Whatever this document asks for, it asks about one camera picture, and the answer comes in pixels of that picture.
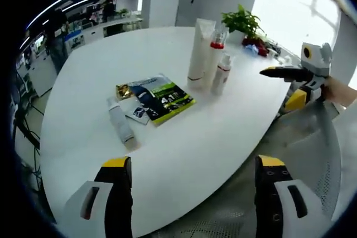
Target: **gray floor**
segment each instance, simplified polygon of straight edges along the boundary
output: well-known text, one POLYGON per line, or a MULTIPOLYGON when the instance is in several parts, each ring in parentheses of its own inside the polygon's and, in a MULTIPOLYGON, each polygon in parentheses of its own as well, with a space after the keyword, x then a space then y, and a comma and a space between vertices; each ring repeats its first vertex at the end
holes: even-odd
MULTIPOLYGON (((44 112, 50 93, 35 100, 34 106, 44 112)), ((331 118, 338 115, 332 104, 325 104, 325 107, 331 118)), ((27 116, 30 129, 39 136, 42 118, 35 109, 31 109, 27 116)), ((314 115, 306 111, 296 111, 278 118, 247 161, 220 189, 181 219, 146 237, 237 237, 242 232, 245 233, 244 237, 254 237, 254 233, 250 233, 252 228, 246 228, 244 222, 247 217, 254 217, 255 156, 265 154, 280 157, 291 144, 311 135, 318 128, 314 115)), ((18 155, 34 166, 33 147, 19 131, 16 133, 15 147, 18 155)))

